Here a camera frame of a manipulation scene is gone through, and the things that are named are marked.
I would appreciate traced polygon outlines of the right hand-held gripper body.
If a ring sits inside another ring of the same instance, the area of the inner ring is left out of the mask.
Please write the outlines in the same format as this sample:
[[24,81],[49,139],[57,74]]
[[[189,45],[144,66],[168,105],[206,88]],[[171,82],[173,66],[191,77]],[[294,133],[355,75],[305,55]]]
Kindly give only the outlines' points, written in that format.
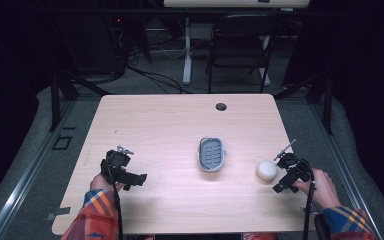
[[286,170],[286,175],[282,178],[282,183],[295,183],[298,179],[307,182],[313,179],[312,170],[309,163],[295,155],[287,152],[289,148],[296,142],[292,140],[280,153],[275,157],[277,166]]

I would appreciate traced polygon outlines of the white round soap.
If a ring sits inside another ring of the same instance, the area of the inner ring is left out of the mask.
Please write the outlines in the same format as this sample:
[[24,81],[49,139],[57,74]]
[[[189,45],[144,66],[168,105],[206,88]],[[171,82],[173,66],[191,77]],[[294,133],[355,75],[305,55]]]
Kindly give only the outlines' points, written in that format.
[[258,177],[264,181],[272,181],[277,176],[277,166],[272,161],[261,161],[256,169]]

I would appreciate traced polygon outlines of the black metal stand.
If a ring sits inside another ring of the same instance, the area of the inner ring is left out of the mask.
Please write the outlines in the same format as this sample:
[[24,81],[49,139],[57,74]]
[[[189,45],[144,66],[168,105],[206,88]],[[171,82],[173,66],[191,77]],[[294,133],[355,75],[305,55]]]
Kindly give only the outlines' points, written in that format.
[[68,101],[76,101],[79,97],[79,93],[74,86],[75,83],[86,87],[100,96],[110,95],[110,92],[89,82],[79,74],[68,70],[56,70],[50,85],[52,110],[50,131],[54,131],[61,121],[60,95],[63,95]]
[[327,133],[332,135],[331,116],[333,103],[333,82],[328,73],[317,73],[300,83],[293,84],[280,93],[275,94],[274,98],[277,100],[283,99],[303,87],[309,88],[309,91],[305,96],[308,104],[318,104],[319,102],[323,103],[322,124]]

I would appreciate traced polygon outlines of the person's red clothing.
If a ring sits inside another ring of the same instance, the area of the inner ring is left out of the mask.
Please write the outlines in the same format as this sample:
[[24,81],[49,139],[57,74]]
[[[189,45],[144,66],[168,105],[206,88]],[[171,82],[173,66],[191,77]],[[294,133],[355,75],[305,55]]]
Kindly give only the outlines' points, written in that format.
[[275,233],[242,233],[242,240],[278,240]]

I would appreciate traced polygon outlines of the grey tape strip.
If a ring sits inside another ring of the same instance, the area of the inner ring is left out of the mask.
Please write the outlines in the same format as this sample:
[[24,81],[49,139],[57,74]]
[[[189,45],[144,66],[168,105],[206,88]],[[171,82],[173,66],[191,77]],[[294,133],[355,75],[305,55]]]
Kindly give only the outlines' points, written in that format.
[[45,221],[53,221],[57,216],[66,215],[69,213],[70,213],[70,207],[59,208],[54,212],[47,213],[45,216]]

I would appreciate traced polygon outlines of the metal floor rail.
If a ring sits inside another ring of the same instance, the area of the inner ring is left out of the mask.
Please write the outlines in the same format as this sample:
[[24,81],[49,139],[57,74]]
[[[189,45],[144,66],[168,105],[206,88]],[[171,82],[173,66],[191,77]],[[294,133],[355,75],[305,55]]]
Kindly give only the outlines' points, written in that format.
[[60,120],[50,131],[48,125],[52,120],[51,106],[40,103],[32,126],[0,184],[0,239],[17,215],[45,163],[51,145],[62,129],[62,124],[75,106],[74,101],[64,103],[59,114]]
[[321,131],[324,139],[327,141],[327,144],[332,152],[333,165],[335,166],[335,169],[339,175],[339,178],[341,179],[342,185],[344,186],[344,189],[350,199],[352,206],[358,207],[366,211],[368,218],[370,220],[371,229],[375,233],[377,239],[384,240],[384,238],[382,237],[379,231],[378,226],[374,222],[373,216],[369,211],[366,201],[363,199],[363,196],[360,190],[358,189],[356,182],[353,179],[352,173],[350,172],[350,169],[347,163],[345,162],[343,154],[340,151],[334,136],[330,135],[328,131],[325,129],[325,126],[322,120],[322,117],[323,117],[322,111],[317,105],[314,105],[314,104],[310,104],[309,109],[312,112],[312,115],[315,118],[315,121],[317,123],[319,130]]

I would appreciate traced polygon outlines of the black folding chair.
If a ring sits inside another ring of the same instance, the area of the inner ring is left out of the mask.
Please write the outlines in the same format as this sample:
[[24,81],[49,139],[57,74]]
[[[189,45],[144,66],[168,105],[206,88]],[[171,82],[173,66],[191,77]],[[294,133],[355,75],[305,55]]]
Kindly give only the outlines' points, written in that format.
[[212,92],[214,68],[263,69],[260,92],[268,76],[274,40],[282,23],[274,15],[230,14],[220,18],[211,29],[206,73],[208,92]]

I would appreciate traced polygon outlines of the grey soap dish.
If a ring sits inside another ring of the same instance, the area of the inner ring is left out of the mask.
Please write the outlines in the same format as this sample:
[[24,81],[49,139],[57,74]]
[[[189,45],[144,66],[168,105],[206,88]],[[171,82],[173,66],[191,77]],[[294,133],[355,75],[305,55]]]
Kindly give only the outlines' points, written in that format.
[[204,137],[198,148],[198,162],[205,172],[217,172],[224,165],[226,150],[223,141],[215,137]]

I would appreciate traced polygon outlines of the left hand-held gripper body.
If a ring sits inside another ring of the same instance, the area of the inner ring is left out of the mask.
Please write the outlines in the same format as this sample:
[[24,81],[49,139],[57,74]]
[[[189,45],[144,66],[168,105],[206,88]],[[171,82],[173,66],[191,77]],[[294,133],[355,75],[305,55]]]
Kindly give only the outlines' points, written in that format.
[[134,176],[128,173],[125,167],[130,162],[129,154],[132,151],[118,146],[116,150],[109,150],[106,157],[101,161],[101,175],[110,183],[132,184]]

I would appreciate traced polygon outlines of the white desk leg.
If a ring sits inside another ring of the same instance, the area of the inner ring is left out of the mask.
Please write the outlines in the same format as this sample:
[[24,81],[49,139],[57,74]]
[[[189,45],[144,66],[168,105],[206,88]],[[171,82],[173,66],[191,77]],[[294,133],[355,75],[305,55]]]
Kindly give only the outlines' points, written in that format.
[[185,85],[191,83],[191,71],[192,71],[192,57],[191,57],[191,38],[190,38],[190,22],[189,19],[185,19],[185,59],[184,59],[184,69],[183,69],[183,80],[182,82]]

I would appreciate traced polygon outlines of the person's left hand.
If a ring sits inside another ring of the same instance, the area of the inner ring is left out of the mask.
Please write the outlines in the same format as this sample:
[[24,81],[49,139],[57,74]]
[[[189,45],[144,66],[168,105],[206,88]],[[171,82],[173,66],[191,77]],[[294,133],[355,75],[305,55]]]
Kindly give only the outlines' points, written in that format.
[[90,183],[91,190],[105,189],[108,191],[119,192],[123,187],[124,185],[122,183],[116,183],[115,185],[108,183],[101,174],[97,174]]

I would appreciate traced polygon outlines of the person's right hand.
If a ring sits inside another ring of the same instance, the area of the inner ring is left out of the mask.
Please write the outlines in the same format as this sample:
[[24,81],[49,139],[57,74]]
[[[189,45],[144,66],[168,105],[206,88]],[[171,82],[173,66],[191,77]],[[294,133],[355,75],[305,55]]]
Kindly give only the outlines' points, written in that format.
[[315,190],[313,202],[321,210],[341,206],[335,184],[331,177],[321,169],[313,168]]

